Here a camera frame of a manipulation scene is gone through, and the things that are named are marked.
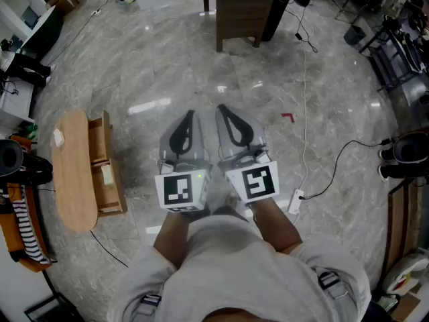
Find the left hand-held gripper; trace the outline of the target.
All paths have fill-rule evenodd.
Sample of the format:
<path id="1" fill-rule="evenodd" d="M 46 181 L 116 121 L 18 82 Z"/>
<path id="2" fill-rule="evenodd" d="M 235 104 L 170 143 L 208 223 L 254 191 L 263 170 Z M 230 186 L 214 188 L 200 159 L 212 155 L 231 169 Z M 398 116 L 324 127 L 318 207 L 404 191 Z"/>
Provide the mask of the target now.
<path id="1" fill-rule="evenodd" d="M 186 155 L 186 159 L 177 160 Z M 212 165 L 204 147 L 195 110 L 175 120 L 160 138 L 160 173 L 155 176 L 160 207 L 172 213 L 202 211 L 206 205 Z"/>

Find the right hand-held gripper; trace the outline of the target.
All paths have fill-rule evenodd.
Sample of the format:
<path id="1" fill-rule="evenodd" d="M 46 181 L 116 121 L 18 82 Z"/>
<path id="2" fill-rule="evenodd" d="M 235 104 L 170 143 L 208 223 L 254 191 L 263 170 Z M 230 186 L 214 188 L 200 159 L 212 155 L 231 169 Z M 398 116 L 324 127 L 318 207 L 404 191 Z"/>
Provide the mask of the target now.
<path id="1" fill-rule="evenodd" d="M 278 163 L 267 147 L 242 152 L 243 148 L 266 144 L 260 122 L 246 111 L 220 104 L 216 110 L 221 160 L 224 177 L 244 203 L 253 203 L 279 194 Z"/>

